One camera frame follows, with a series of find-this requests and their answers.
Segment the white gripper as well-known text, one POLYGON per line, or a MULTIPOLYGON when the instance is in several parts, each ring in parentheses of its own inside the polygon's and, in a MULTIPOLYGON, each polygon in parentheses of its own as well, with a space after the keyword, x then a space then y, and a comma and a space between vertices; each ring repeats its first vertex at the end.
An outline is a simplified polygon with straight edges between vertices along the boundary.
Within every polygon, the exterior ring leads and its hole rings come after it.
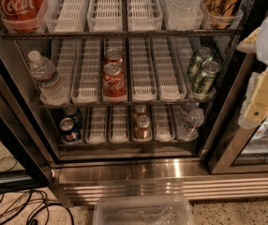
MULTIPOLYGON (((242 53, 255 53, 260 30, 259 27, 256 28, 240 41, 236 50, 242 53)), ((259 76, 252 103, 243 103, 243 121, 249 125, 259 125, 268 116, 268 68, 259 76)))

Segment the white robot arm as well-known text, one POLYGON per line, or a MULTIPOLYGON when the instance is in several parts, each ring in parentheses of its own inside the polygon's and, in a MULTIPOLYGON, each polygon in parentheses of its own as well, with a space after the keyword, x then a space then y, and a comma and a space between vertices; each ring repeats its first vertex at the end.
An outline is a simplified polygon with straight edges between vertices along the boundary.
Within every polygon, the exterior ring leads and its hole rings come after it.
POLYGON ((241 128, 255 128, 268 115, 268 16, 260 27, 238 44, 236 50, 256 54, 257 59, 267 66, 261 73, 252 73, 238 119, 241 128))

